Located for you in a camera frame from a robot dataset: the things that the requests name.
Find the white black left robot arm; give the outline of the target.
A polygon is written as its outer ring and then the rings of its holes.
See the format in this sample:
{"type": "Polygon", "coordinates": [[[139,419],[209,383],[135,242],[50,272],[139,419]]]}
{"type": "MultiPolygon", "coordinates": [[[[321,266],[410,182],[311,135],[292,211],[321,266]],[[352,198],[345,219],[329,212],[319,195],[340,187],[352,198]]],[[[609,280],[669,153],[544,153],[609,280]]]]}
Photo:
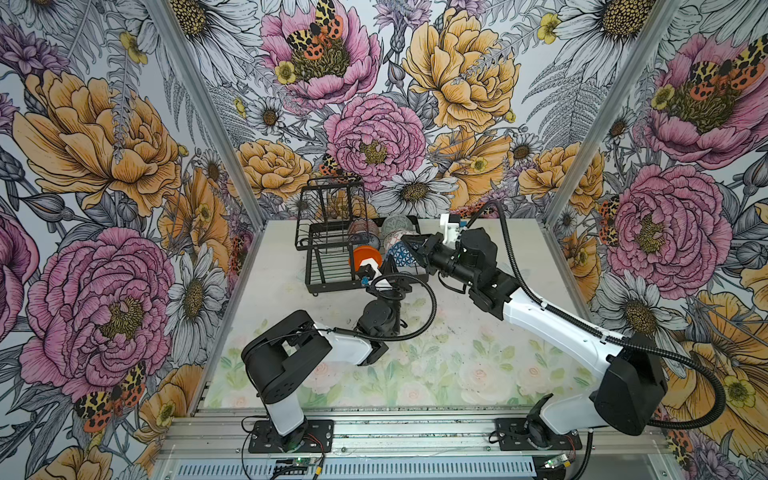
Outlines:
{"type": "Polygon", "coordinates": [[[243,348],[246,376],[266,409],[272,433],[283,441],[304,436],[308,422],[297,390],[322,363],[369,366],[388,352],[405,327],[401,302],[416,281],[410,274],[388,274],[368,286],[374,299],[351,330],[326,326],[296,310],[243,348]]]}

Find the blue floral ceramic bowl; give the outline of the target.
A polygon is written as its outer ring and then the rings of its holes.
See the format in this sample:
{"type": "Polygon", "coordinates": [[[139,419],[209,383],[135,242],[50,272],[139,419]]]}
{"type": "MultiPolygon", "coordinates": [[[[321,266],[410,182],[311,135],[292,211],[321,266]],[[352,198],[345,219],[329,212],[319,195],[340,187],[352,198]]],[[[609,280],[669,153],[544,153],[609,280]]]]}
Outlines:
{"type": "Polygon", "coordinates": [[[363,232],[361,234],[361,240],[364,245],[369,245],[375,249],[379,249],[381,247],[381,240],[377,235],[374,235],[372,232],[363,232]]]}

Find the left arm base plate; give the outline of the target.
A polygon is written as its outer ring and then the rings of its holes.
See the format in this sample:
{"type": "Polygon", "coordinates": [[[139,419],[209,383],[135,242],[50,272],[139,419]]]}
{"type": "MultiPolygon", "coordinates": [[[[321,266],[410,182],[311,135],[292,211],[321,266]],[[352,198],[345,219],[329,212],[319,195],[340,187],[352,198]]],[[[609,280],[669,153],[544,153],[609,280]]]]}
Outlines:
{"type": "Polygon", "coordinates": [[[269,420],[259,420],[250,430],[247,451],[251,454],[329,453],[334,427],[333,420],[310,419],[289,435],[280,436],[269,420]]]}

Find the green patterned ceramic bowl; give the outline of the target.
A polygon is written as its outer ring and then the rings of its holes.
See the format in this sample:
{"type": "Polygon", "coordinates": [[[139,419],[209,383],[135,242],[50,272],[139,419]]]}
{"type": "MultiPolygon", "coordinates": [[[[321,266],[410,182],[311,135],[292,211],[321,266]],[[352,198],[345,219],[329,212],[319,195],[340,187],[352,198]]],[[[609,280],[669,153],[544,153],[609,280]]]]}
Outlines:
{"type": "Polygon", "coordinates": [[[381,233],[384,236],[400,230],[415,231],[416,227],[409,217],[405,215],[392,215],[383,220],[381,233]]]}

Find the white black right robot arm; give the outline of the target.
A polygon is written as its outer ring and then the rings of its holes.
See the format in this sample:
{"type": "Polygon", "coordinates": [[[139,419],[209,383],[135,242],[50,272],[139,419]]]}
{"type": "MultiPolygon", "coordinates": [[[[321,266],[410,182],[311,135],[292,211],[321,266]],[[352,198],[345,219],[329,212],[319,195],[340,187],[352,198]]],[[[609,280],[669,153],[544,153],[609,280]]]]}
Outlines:
{"type": "Polygon", "coordinates": [[[575,317],[538,297],[516,268],[497,264],[498,249],[484,229],[462,232],[450,247],[439,233],[406,235],[403,242],[416,263],[431,274],[443,274],[465,286],[480,310],[512,326],[532,332],[587,368],[598,380],[595,390],[570,398],[541,400],[529,417],[556,434],[611,427],[631,436],[646,427],[700,429],[718,420],[727,405],[716,374],[676,352],[655,347],[643,335],[623,337],[575,317]],[[691,420],[657,420],[654,414],[667,394],[662,363],[679,363],[711,386],[709,410],[691,420]]]}

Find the white brown lattice bowl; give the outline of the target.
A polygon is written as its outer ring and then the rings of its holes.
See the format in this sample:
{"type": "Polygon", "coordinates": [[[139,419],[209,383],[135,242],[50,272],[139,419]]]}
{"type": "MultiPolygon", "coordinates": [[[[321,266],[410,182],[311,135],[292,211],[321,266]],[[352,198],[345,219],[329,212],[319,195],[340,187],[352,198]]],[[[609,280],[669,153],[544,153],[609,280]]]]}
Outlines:
{"type": "Polygon", "coordinates": [[[390,232],[388,235],[385,236],[383,243],[382,243],[382,250],[384,254],[387,254],[387,252],[393,248],[395,245],[397,245],[404,236],[406,235],[412,235],[413,232],[411,230],[394,230],[390,232]]]}

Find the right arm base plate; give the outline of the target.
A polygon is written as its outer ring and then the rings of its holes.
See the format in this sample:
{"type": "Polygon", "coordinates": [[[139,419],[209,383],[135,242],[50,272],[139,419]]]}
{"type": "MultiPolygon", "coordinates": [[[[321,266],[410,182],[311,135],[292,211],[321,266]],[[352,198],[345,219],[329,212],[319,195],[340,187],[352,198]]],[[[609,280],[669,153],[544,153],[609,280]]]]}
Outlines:
{"type": "Polygon", "coordinates": [[[579,451],[583,449],[577,433],[554,433],[539,421],[523,417],[497,418],[488,441],[498,445],[501,451],[579,451]]]}

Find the red patterned ceramic bowl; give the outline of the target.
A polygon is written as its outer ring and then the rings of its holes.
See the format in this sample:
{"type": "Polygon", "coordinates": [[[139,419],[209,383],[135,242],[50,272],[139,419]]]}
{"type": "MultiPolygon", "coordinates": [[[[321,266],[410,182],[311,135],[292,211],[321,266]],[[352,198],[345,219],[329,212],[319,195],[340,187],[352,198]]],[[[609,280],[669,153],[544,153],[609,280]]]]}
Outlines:
{"type": "Polygon", "coordinates": [[[356,234],[371,234],[374,236],[380,235],[379,226],[373,219],[369,218],[357,218],[351,221],[348,227],[349,235],[356,234]]]}

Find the dark blue patterned bowl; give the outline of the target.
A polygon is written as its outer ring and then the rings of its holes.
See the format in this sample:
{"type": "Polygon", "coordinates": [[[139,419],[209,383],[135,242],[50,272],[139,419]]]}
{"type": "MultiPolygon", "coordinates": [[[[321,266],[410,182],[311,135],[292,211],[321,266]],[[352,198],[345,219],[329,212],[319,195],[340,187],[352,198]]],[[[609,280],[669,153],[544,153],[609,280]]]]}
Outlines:
{"type": "Polygon", "coordinates": [[[396,242],[387,250],[385,258],[392,259],[398,269],[415,268],[417,266],[411,251],[402,240],[396,242]]]}

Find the orange plastic bowl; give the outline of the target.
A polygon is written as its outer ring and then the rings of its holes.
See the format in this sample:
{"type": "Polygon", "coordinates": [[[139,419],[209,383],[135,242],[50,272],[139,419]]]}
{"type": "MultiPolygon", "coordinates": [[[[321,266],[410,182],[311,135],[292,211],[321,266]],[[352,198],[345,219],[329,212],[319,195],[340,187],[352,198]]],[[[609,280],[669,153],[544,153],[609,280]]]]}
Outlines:
{"type": "Polygon", "coordinates": [[[378,249],[370,245],[360,245],[353,249],[353,261],[352,266],[355,271],[358,271],[365,265],[365,261],[371,260],[376,267],[380,267],[383,263],[383,258],[378,249]]]}

